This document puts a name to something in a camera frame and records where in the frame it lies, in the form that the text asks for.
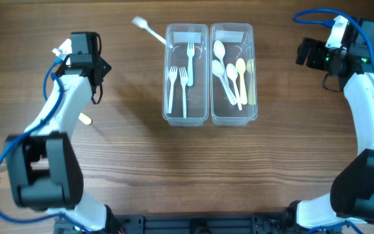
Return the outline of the white plastic spoon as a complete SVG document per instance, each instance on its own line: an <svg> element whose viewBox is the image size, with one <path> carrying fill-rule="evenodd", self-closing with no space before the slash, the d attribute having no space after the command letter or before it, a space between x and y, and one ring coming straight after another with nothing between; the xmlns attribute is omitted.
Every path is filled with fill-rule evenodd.
<svg viewBox="0 0 374 234"><path fill-rule="evenodd" d="M232 90L230 89L229 83L225 78L225 69L221 65L221 62L218 60L212 61L212 73L219 78L219 80L222 83L223 89L225 91L225 94L230 102L231 105L236 105L237 100L235 95L232 93Z"/></svg>
<svg viewBox="0 0 374 234"><path fill-rule="evenodd" d="M242 104L241 104L241 99L240 99L240 93L239 93L238 86L237 86L237 83L236 83L236 80L238 78L238 72L236 70L235 65L233 65L231 63L227 64L226 72L227 72L228 78L233 83L234 93L235 93L235 96L236 96L238 109L241 111L242 110Z"/></svg>
<svg viewBox="0 0 374 234"><path fill-rule="evenodd" d="M226 80L226 82L229 83L228 77L226 74L224 61L223 61L223 58L225 56L225 47L220 40L216 40L214 42L213 49L214 49L214 54L219 59L219 63L220 63L220 65L217 65L216 68L214 68L214 70L216 71L216 73L222 74L224 80Z"/></svg>

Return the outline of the yellow plastic fork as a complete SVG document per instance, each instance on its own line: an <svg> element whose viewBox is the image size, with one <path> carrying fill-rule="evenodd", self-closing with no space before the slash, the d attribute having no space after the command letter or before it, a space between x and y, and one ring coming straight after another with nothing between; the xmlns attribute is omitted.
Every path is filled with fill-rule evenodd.
<svg viewBox="0 0 374 234"><path fill-rule="evenodd" d="M84 113L79 114L79 120L84 124L84 125L91 125L92 124L92 119L85 115Z"/></svg>

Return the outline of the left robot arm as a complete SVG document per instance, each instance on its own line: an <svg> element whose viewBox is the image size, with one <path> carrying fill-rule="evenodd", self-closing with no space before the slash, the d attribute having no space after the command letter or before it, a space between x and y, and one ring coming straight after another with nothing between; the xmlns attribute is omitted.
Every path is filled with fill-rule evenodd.
<svg viewBox="0 0 374 234"><path fill-rule="evenodd" d="M81 168L70 138L83 108L102 92L111 70L101 58L96 32L73 32L71 45L60 52L51 94L21 135L5 141L6 167L14 203L57 215L84 233L122 233L111 209L84 191Z"/></svg>

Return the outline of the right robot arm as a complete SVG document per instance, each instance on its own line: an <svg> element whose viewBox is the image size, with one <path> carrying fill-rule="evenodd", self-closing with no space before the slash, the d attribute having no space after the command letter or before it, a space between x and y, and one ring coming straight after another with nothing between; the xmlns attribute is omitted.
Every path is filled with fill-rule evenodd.
<svg viewBox="0 0 374 234"><path fill-rule="evenodd" d="M335 15L321 22L331 29L328 40L305 38L296 62L338 79L353 115L357 155L328 194L294 201L284 210L284 229L326 233L374 224L374 21Z"/></svg>

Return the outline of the clear plastic container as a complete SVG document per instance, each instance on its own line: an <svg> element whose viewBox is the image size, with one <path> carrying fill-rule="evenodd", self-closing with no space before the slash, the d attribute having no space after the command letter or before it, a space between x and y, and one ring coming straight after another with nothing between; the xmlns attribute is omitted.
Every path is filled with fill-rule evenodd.
<svg viewBox="0 0 374 234"><path fill-rule="evenodd" d="M200 126L208 118L209 106L209 39L208 27L203 24L172 23L166 29L164 53L164 84L162 114L168 124L174 126ZM185 67L188 73L188 43L193 42L193 85L186 85L187 118L182 112L182 86L179 68ZM178 67L178 75L173 90L172 113L168 114L169 69Z"/></svg>
<svg viewBox="0 0 374 234"><path fill-rule="evenodd" d="M212 61L219 59L214 54L214 42L220 40L225 47L223 58L225 69L231 63L236 67L239 58L246 64L245 86L247 91L247 104L231 105L222 83L212 73ZM210 28L210 102L212 122L215 125L244 126L258 116L258 102L256 91L256 62L255 40L253 27L248 23L215 23ZM230 89L234 93L232 81L228 78ZM236 80L240 93L240 76Z"/></svg>

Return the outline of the white plastic fork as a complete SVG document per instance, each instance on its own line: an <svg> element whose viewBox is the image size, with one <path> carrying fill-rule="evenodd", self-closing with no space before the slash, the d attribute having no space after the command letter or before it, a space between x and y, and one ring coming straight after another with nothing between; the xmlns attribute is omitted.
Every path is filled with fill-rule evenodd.
<svg viewBox="0 0 374 234"><path fill-rule="evenodd" d="M183 118L187 118L187 106L186 106L186 85L188 83L188 74L185 67L179 68L180 82L182 86L182 112Z"/></svg>
<svg viewBox="0 0 374 234"><path fill-rule="evenodd" d="M152 28L150 28L148 22L146 19L143 19L139 16L136 16L132 19L132 23L139 27L140 29L143 29L145 31L147 31L149 34L151 34L152 36L154 36L157 40L159 40L160 42L162 42L164 45L167 44L166 40L161 37L159 34L157 34L154 30L152 30Z"/></svg>
<svg viewBox="0 0 374 234"><path fill-rule="evenodd" d="M173 108L173 90L174 90L175 81L177 79L177 75L178 75L178 67L177 66L172 66L169 69L170 89L169 89L168 110L167 110L168 114L172 113L172 108Z"/></svg>

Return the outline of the yellow plastic spoon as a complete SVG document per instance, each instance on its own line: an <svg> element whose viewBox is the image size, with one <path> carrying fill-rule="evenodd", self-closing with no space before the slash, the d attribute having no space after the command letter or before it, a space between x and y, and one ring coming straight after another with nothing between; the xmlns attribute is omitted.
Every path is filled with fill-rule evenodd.
<svg viewBox="0 0 374 234"><path fill-rule="evenodd" d="M241 99L241 104L246 105L248 100L247 100L247 91L246 91L246 86L245 86L245 77L244 73L246 72L246 64L244 59L239 58L236 61L236 70L240 76L240 99Z"/></svg>

